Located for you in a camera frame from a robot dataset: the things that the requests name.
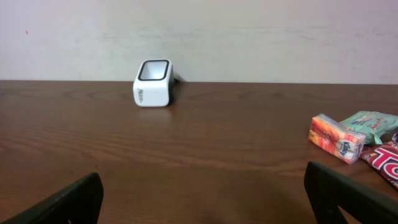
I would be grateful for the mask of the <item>teal wet wipes pack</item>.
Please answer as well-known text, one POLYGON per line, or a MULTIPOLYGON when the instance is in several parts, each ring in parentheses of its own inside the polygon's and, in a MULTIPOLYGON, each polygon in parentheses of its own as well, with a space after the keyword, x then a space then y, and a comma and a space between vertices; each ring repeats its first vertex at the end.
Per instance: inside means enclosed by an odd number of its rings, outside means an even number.
POLYGON ((397 116, 377 111, 359 111, 340 123, 353 131, 364 133, 365 144, 382 144, 381 136, 397 129, 397 116))

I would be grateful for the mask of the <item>red orange snack bar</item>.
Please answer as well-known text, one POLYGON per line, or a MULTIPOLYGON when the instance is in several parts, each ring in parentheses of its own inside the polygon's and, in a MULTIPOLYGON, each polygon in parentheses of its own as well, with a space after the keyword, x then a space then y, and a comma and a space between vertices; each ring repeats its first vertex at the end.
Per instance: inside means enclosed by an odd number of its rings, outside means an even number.
POLYGON ((397 143, 385 142, 382 145, 361 153, 360 158, 372 167, 383 179, 397 189, 397 143))

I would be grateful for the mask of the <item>white barcode scanner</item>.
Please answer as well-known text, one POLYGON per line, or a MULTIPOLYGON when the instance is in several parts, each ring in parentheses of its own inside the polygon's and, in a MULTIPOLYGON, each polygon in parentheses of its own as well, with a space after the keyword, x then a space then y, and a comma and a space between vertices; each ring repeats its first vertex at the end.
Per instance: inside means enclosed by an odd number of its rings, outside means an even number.
POLYGON ((142 62, 132 86, 136 105, 167 106, 171 101, 174 81, 174 70, 170 60, 155 59, 142 62))

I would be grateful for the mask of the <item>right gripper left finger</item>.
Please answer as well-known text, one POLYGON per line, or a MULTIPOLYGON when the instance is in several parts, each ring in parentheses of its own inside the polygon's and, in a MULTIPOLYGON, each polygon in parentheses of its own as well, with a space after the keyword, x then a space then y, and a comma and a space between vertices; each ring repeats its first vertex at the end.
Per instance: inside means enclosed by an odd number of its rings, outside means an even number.
POLYGON ((97 224, 103 195, 100 176, 92 172, 3 224, 97 224))

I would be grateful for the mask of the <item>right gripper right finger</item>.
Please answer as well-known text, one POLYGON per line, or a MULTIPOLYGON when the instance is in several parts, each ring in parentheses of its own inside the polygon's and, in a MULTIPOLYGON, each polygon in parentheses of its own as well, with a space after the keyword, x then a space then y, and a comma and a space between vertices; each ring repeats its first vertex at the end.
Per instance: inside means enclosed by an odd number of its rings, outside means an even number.
POLYGON ((345 210, 361 223, 397 223, 397 201, 310 161, 304 187, 318 223, 346 223, 345 210))

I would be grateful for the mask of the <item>purple red tissue pack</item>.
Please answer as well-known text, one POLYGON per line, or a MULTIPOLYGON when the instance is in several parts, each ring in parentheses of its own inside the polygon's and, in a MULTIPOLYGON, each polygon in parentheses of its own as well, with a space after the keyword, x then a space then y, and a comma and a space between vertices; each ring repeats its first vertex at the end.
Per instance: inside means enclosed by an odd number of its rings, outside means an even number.
POLYGON ((393 141, 395 144, 398 144, 398 133, 396 133, 395 135, 393 135, 392 141, 393 141))

